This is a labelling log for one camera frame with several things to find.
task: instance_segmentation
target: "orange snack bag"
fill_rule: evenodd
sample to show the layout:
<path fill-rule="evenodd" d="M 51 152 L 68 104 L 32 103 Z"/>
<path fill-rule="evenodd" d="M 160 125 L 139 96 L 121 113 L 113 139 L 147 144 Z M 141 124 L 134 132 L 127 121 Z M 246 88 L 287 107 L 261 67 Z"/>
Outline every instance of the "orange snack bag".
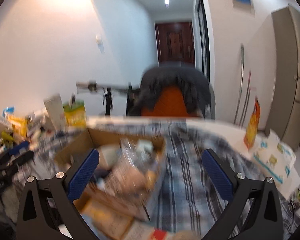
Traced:
<path fill-rule="evenodd" d="M 256 97 L 256 101 L 254 103 L 254 110 L 250 118 L 250 122 L 247 127 L 246 135 L 243 138 L 244 144 L 250 149 L 254 141 L 256 139 L 258 133 L 258 125 L 260 119 L 260 104 L 258 102 L 258 98 Z"/>

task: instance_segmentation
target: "brown wooden door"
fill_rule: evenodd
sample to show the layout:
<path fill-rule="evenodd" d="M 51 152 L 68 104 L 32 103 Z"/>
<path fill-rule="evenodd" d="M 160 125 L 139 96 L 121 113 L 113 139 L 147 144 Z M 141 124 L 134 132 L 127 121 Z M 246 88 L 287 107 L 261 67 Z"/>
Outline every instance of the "brown wooden door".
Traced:
<path fill-rule="evenodd" d="M 156 24 L 159 63 L 182 61 L 195 63 L 191 22 Z"/>

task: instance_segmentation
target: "silver screw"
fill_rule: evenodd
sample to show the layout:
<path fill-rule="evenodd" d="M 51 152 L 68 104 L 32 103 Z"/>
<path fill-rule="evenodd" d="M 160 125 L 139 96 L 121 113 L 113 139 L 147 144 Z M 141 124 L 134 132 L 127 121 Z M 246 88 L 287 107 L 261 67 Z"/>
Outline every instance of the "silver screw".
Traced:
<path fill-rule="evenodd" d="M 273 183 L 273 179 L 272 179 L 271 177 L 267 177 L 267 178 L 266 178 L 266 181 L 267 181 L 268 183 Z"/>
<path fill-rule="evenodd" d="M 32 182 L 34 181 L 34 177 L 33 176 L 30 176 L 28 179 L 27 179 L 28 182 Z"/>
<path fill-rule="evenodd" d="M 64 174 L 63 172 L 58 172 L 58 173 L 56 174 L 56 178 L 57 178 L 57 179 L 61 179 L 61 178 L 63 178 L 64 175 L 65 175 L 65 174 Z"/>
<path fill-rule="evenodd" d="M 245 175 L 243 172 L 239 172 L 239 173 L 237 174 L 237 177 L 238 177 L 239 179 L 245 179 L 245 178 L 246 178 L 246 175 Z"/>

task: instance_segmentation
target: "white table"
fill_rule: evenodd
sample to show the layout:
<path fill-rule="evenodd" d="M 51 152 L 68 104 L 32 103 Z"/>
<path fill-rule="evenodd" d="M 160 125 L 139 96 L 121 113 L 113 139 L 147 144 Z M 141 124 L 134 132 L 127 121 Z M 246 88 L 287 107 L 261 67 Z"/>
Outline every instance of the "white table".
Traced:
<path fill-rule="evenodd" d="M 156 118 L 156 120 L 164 121 L 165 118 Z M 88 119 L 88 126 L 94 127 L 96 124 L 106 124 L 109 122 L 113 122 L 115 124 L 143 124 L 143 123 L 151 123 L 154 119 L 152 118 L 144 118 L 144 117 L 105 117 L 91 116 Z M 252 153 L 256 149 L 257 145 L 259 145 L 262 137 L 257 135 L 255 146 L 248 151 L 247 147 L 243 143 L 243 137 L 245 135 L 245 129 L 241 129 L 238 126 L 234 126 L 229 123 L 214 121 L 214 120 L 204 120 L 197 118 L 189 118 L 187 119 L 187 126 L 193 127 L 197 129 L 202 129 L 211 133 L 215 133 L 218 136 L 226 139 L 231 147 L 239 152 L 243 157 L 248 160 L 251 160 Z M 291 192 L 300 184 L 300 177 L 293 167 L 291 169 L 290 175 L 288 179 L 282 185 L 277 185 L 278 191 L 288 199 Z"/>

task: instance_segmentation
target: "white wall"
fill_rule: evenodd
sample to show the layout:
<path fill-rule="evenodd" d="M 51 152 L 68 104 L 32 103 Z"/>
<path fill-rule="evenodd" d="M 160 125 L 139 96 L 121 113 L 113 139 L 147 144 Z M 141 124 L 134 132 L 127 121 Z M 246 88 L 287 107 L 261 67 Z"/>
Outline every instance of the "white wall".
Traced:
<path fill-rule="evenodd" d="M 255 93 L 261 105 L 259 129 L 268 118 L 276 70 L 276 47 L 271 12 L 291 3 L 300 10 L 295 0 L 252 0 L 255 14 L 233 8 L 232 0 L 203 0 L 208 22 L 211 67 L 214 70 L 216 118 L 233 122 L 237 106 L 241 57 L 240 44 L 245 47 L 245 75 L 242 112 L 248 73 L 251 70 L 251 95 L 247 113 L 249 120 Z"/>
<path fill-rule="evenodd" d="M 153 20 L 156 23 L 160 22 L 189 22 L 192 21 L 191 11 L 187 12 L 167 12 L 165 13 L 155 13 L 152 15 Z"/>
<path fill-rule="evenodd" d="M 96 35 L 103 41 L 98 47 Z M 157 63 L 154 22 L 135 0 L 5 0 L 0 7 L 0 111 L 26 114 L 77 81 L 138 85 Z M 79 95 L 88 114 L 104 111 L 102 97 Z M 123 97 L 113 114 L 125 114 Z"/>

